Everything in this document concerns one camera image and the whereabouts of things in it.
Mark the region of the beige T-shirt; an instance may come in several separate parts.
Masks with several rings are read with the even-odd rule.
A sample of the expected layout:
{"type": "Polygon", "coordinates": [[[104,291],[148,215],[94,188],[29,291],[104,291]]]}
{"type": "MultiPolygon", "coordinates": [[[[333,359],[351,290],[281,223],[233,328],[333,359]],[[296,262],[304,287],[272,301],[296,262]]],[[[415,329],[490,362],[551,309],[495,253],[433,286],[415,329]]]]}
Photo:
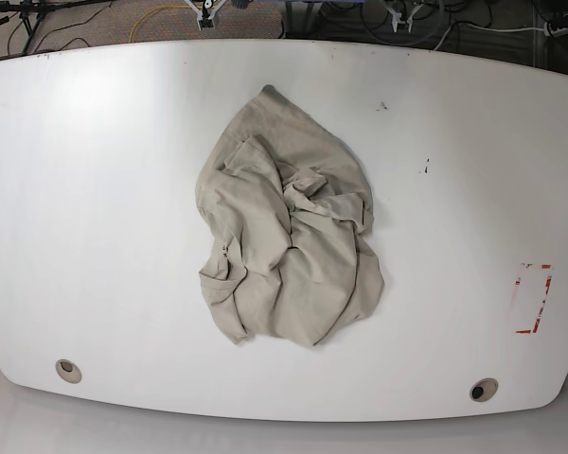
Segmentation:
{"type": "Polygon", "coordinates": [[[384,280],[365,240],[368,180],[349,147],[275,87],[227,125],[195,200],[213,236],[202,295],[231,342],[312,348],[376,310],[384,280]]]}

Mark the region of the black tripod stand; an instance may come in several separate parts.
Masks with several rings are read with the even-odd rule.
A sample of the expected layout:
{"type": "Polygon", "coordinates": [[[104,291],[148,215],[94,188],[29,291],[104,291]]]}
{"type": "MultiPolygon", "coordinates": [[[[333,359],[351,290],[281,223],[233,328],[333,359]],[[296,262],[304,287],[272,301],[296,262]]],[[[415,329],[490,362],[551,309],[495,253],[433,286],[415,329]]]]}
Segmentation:
{"type": "Polygon", "coordinates": [[[0,26],[6,24],[10,19],[17,18],[19,24],[13,29],[7,40],[7,56],[15,57],[11,52],[10,45],[15,31],[23,28],[27,34],[27,40],[19,56],[28,53],[32,39],[44,18],[52,12],[62,9],[71,9],[86,5],[86,1],[0,1],[0,26]]]}

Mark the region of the white power strip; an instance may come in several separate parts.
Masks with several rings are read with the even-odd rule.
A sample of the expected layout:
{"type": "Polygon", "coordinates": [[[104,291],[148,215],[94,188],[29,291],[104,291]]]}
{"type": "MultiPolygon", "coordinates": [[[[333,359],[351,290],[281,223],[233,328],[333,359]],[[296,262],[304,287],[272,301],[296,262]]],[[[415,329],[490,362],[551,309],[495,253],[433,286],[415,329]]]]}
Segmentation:
{"type": "Polygon", "coordinates": [[[560,37],[568,34],[568,13],[553,16],[546,24],[544,33],[547,37],[560,37]]]}

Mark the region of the red tape rectangle marking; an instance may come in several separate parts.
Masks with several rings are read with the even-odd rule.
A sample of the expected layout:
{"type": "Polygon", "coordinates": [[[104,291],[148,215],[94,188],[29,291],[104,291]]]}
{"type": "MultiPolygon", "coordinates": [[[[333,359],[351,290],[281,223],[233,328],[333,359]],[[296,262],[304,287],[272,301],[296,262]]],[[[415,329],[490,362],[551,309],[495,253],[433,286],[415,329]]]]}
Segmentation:
{"type": "Polygon", "coordinates": [[[538,331],[553,277],[549,264],[522,263],[510,306],[510,324],[517,335],[538,331]]]}

